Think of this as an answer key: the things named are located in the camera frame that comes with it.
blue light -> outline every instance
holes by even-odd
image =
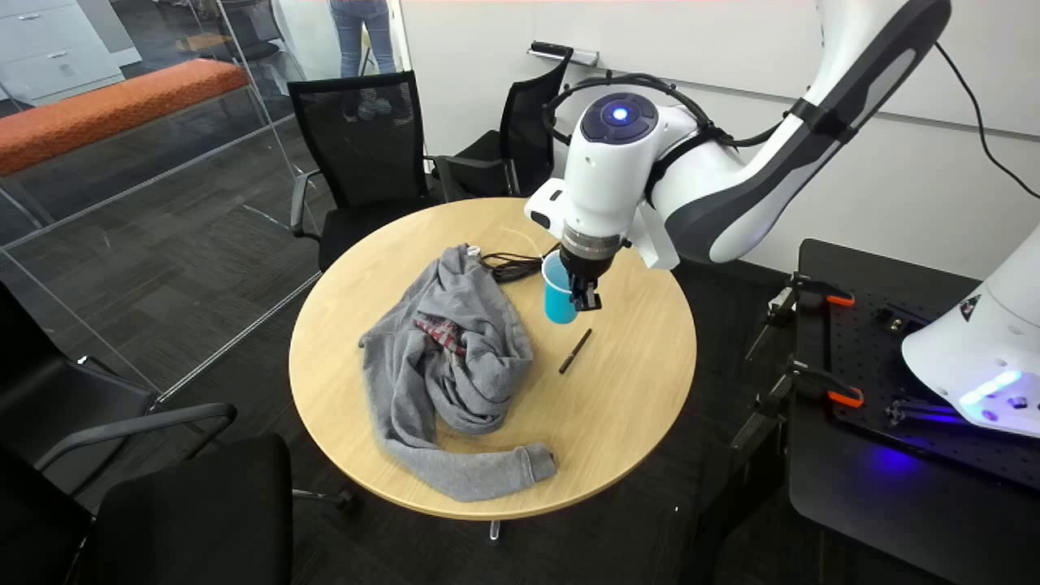
[[[998,377],[972,387],[969,393],[962,393],[962,406],[975,406],[978,400],[991,397],[995,390],[1004,390],[1011,384],[1017,384],[1021,371],[1001,371]]]
[[[881,478],[907,478],[917,475],[920,462],[897,449],[871,449],[871,471]]]

chair backrest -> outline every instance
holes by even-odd
[[[553,127],[546,104],[559,94],[569,55],[540,78],[517,81],[501,114],[501,156],[514,166],[520,192],[530,195],[553,176]]]
[[[20,585],[62,585],[88,536],[91,514],[29,462],[0,449],[0,575]]]
[[[62,361],[65,354],[36,325],[23,302],[0,283],[0,403],[3,390]]]
[[[338,208],[429,205],[413,72],[289,85],[296,124]]]

table leg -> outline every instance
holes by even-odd
[[[741,527],[783,484],[783,426],[738,465],[725,488],[709,501],[689,533],[679,582],[715,582],[718,553],[735,527]]]

white wall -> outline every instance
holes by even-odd
[[[1040,133],[1040,7],[1024,0],[949,0],[943,46],[972,72],[991,104],[988,124]],[[566,29],[566,39],[601,46],[611,68],[709,81],[764,94],[796,94],[816,72],[819,13],[842,16],[874,7],[894,13],[904,0],[543,0],[533,23]],[[930,55],[887,111],[930,120],[972,120],[946,62]]]
[[[533,39],[575,46],[598,39],[582,23],[582,10],[592,0],[562,0],[556,7],[575,7],[575,20],[569,23],[559,10],[553,23],[543,20],[540,0],[403,0],[429,153],[455,153],[481,130],[497,127],[510,81],[546,68],[546,62],[527,55]],[[631,23],[631,29],[650,39],[657,33],[640,29],[640,23]],[[728,59],[718,46],[735,39],[741,39],[738,29],[718,29],[718,39],[696,36],[683,49]],[[689,94],[738,137],[770,127],[790,104],[790,98],[777,101],[699,85],[689,85]],[[991,137],[991,150],[1040,189],[1040,137]],[[1040,202],[1027,198],[982,156],[975,130],[874,117],[790,205],[774,234],[748,260],[793,270],[800,241],[822,237],[985,276],[1037,221]]]

glass wall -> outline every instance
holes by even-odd
[[[7,137],[192,59],[247,72],[244,88],[0,169],[0,280],[65,354],[172,393],[315,280],[315,244],[286,224],[312,169],[286,85],[338,78],[341,33],[358,39],[354,72],[387,55],[406,68],[397,3],[384,46],[380,23],[358,20],[354,36],[332,3],[345,0],[0,0]],[[328,205],[315,182],[309,224]]]

